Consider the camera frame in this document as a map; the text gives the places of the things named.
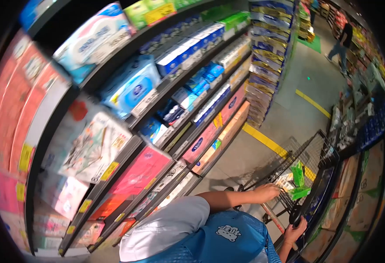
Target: aisle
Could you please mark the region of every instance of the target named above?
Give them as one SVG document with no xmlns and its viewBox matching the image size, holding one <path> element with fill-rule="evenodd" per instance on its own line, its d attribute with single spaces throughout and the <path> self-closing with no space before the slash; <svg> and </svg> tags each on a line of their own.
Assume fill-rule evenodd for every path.
<svg viewBox="0 0 385 263">
<path fill-rule="evenodd" d="M 335 63 L 329 62 L 324 57 L 324 53 L 328 53 L 336 42 L 330 26 L 321 16 L 316 17 L 314 24 L 315 34 L 321 41 L 321 54 L 301 43 L 296 43 L 288 75 L 258 130 L 263 137 L 267 137 L 264 137 L 264 140 L 272 140 L 270 146 L 279 145 L 283 148 L 297 149 L 319 129 L 324 132 L 326 130 L 328 123 L 326 115 L 298 96 L 296 90 L 330 112 L 332 105 L 338 101 L 339 91 L 346 83 L 339 71 L 337 57 L 333 57 Z M 242 130 L 191 195 L 224 190 L 226 187 L 237 189 L 239 183 L 246 184 L 249 180 L 255 180 L 253 172 L 256 168 L 264 167 L 274 156 L 276 156 L 274 151 Z M 274 207 L 275 213 L 282 210 L 283 206 L 280 203 Z M 241 211 L 250 213 L 258 219 L 265 214 L 258 204 L 243 206 Z M 288 218 L 288 213 L 279 217 L 285 225 L 288 224 Z M 275 241 L 280 236 L 280 231 L 273 222 L 268 223 L 267 227 L 271 238 Z"/>
</svg>

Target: jeans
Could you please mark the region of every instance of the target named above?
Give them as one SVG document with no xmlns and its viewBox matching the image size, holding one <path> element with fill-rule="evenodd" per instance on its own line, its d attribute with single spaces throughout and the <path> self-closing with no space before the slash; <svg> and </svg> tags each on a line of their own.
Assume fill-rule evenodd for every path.
<svg viewBox="0 0 385 263">
<path fill-rule="evenodd" d="M 340 41 L 337 40 L 333 49 L 328 54 L 329 59 L 332 59 L 333 56 L 340 54 L 340 57 L 342 58 L 342 71 L 343 72 L 346 72 L 346 50 L 347 50 L 347 47 L 340 45 Z"/>
</svg>

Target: white shirt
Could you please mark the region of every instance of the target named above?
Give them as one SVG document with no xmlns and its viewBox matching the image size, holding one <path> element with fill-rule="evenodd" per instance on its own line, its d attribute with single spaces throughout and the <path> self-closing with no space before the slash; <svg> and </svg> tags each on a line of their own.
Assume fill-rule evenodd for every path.
<svg viewBox="0 0 385 263">
<path fill-rule="evenodd" d="M 122 262 L 149 258 L 198 231 L 210 215 L 210 205 L 198 196 L 180 197 L 142 220 L 121 239 Z M 267 263 L 262 250 L 250 263 Z"/>
</svg>

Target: hand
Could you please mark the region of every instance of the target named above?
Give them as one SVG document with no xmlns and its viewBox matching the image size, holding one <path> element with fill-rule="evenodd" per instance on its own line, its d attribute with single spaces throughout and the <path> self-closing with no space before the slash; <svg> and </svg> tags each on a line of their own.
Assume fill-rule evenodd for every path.
<svg viewBox="0 0 385 263">
<path fill-rule="evenodd" d="M 270 201 L 274 197 L 279 196 L 280 189 L 277 185 L 273 183 L 267 183 L 255 188 L 253 192 L 255 195 L 255 199 L 257 200 L 256 203 L 263 204 Z"/>
<path fill-rule="evenodd" d="M 289 225 L 285 231 L 284 242 L 293 243 L 298 240 L 298 238 L 305 232 L 306 226 L 308 222 L 305 220 L 303 216 L 301 216 L 301 221 L 297 228 L 294 228 L 293 225 Z"/>
</svg>

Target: man in black shirt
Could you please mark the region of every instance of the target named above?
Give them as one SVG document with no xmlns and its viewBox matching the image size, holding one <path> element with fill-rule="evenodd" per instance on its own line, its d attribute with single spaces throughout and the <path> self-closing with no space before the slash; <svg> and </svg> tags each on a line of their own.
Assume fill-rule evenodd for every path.
<svg viewBox="0 0 385 263">
<path fill-rule="evenodd" d="M 342 69 L 340 70 L 340 72 L 343 75 L 346 75 L 346 51 L 350 47 L 352 36 L 353 36 L 353 27 L 351 24 L 347 23 L 344 25 L 342 34 L 338 38 L 333 49 L 330 51 L 328 55 L 325 54 L 326 58 L 330 62 L 332 62 L 331 59 L 333 58 L 334 55 L 340 54 L 340 57 L 342 58 Z"/>
</svg>

